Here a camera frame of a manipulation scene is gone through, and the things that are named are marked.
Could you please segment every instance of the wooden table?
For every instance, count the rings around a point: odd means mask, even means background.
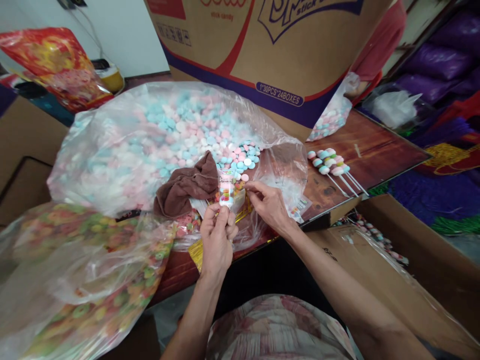
[[[358,146],[360,156],[355,148]],[[430,156],[397,134],[353,110],[346,125],[335,134],[305,144],[306,150],[333,148],[351,167],[350,173],[363,188],[370,189],[421,164]],[[325,175],[309,163],[308,182],[304,195],[312,206],[302,215],[305,225],[311,223],[348,199]],[[275,237],[270,230],[252,247],[236,252],[233,260],[254,251]],[[199,272],[187,252],[172,252],[163,277],[149,306],[193,285]]]

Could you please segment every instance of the red packaging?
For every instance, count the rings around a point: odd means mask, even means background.
[[[0,49],[74,113],[97,108],[113,98],[73,32],[65,27],[2,33]]]

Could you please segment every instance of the white stick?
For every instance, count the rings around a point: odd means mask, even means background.
[[[352,187],[349,185],[349,183],[344,179],[344,177],[342,175],[339,175],[338,176],[342,181],[343,183],[350,189],[350,191],[353,193],[353,195],[355,195],[356,198],[358,198],[359,196],[357,195],[357,193],[352,189]]]
[[[353,176],[350,172],[347,172],[346,174],[347,174],[347,175],[350,177],[350,179],[355,183],[355,185],[356,185],[357,187],[359,187],[359,188],[363,191],[363,193],[364,193],[366,196],[369,196],[369,193],[362,187],[362,185],[360,185],[360,183],[357,181],[357,179],[354,178],[354,176]]]
[[[350,196],[348,196],[347,193],[346,193],[345,191],[343,191],[343,189],[335,182],[334,179],[332,179],[332,177],[331,177],[329,174],[326,174],[326,175],[330,178],[330,180],[333,181],[333,183],[336,185],[336,187],[338,188],[338,190],[341,191],[341,193],[342,193],[342,195],[343,195],[344,197],[350,198]]]

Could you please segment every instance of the brown cloth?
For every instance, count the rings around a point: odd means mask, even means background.
[[[210,199],[219,187],[217,164],[210,151],[193,168],[175,170],[156,191],[153,212],[167,219],[176,219],[192,211],[190,198]]]

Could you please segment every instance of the white wall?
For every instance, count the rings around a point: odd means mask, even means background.
[[[95,26],[104,57],[123,76],[168,71],[168,63],[143,0],[85,0],[81,9]],[[65,10],[57,0],[1,0],[0,33],[25,28],[65,27],[73,31],[86,54],[97,59],[100,49],[83,26],[90,24],[78,10]],[[14,62],[0,51],[6,69]]]

